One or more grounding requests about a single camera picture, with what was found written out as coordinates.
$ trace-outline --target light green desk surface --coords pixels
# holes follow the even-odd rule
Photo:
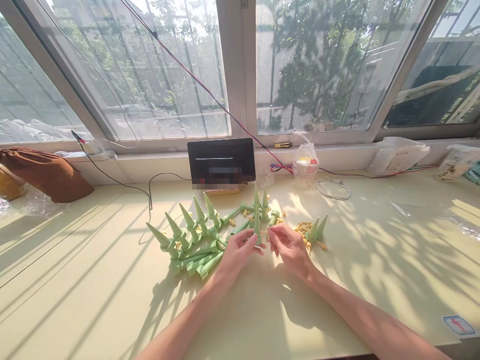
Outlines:
[[[460,315],[480,330],[480,241],[444,218],[451,209],[480,226],[480,187],[464,178],[441,183],[432,174],[345,177],[348,201],[295,189],[287,176],[278,176],[268,193],[292,226],[329,214],[328,251],[314,246],[311,254],[324,274],[445,345],[459,339],[442,316]],[[179,202],[195,214],[192,195],[201,193],[189,182],[152,189],[151,223],[159,229],[171,234],[165,211],[185,226]],[[220,215],[252,200],[253,186],[211,198]],[[148,219],[147,197],[116,185],[98,187],[51,219],[0,218],[0,359],[134,358],[203,285],[198,276],[169,272],[168,254],[146,231]],[[239,215],[237,225],[243,221]],[[371,352],[281,260],[265,255],[242,270],[186,359]]]

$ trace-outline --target brown cloth pouch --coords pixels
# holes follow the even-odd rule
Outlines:
[[[54,203],[71,203],[94,191],[72,164],[49,152],[20,146],[0,149],[0,164]]]

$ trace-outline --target plastic packaging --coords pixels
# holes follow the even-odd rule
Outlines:
[[[312,144],[305,135],[299,133],[306,143],[300,145],[295,153],[293,160],[293,174],[295,182],[302,186],[312,186],[315,184],[315,176],[319,170],[319,160],[315,152],[315,145]]]
[[[0,217],[10,215],[12,212],[13,209],[10,203],[4,196],[0,196]]]
[[[51,218],[57,214],[63,213],[69,207],[69,203],[55,203],[50,197],[29,184],[23,185],[26,190],[25,205],[18,208],[22,215],[40,216]]]
[[[453,144],[446,148],[451,151],[438,167],[434,176],[437,180],[451,182],[480,160],[480,147]]]
[[[375,176],[392,175],[410,169],[430,152],[430,146],[403,137],[385,137],[366,168]]]

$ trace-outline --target white plastic bag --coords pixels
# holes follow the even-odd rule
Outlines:
[[[295,153],[292,168],[295,175],[295,182],[302,186],[312,186],[315,183],[315,176],[319,170],[319,160],[315,152],[315,145],[305,135],[299,133],[306,143],[299,146]]]
[[[366,168],[375,176],[392,175],[410,169],[430,152],[430,146],[403,137],[385,137]]]
[[[462,176],[480,160],[480,147],[453,144],[435,174],[435,179],[450,182]]]

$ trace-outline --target wall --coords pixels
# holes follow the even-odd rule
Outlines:
[[[425,143],[430,145],[430,153],[418,165],[438,164],[447,154],[447,146],[450,144],[480,147],[480,140],[473,138],[426,140]],[[291,164],[296,149],[275,149],[274,153],[284,164]],[[374,143],[315,147],[319,167],[330,171],[365,169],[374,157],[376,149]],[[255,151],[255,166],[258,174],[270,171],[272,162],[276,161],[265,149]],[[124,184],[148,183],[152,176],[162,172],[175,173],[187,179],[191,178],[189,158],[186,152],[119,155],[116,159],[97,161],[96,164],[111,177]],[[86,158],[77,159],[74,165],[92,185],[115,184]],[[283,175],[287,172],[281,170],[276,174]],[[176,176],[166,174],[157,176],[153,182],[176,180],[178,180]]]

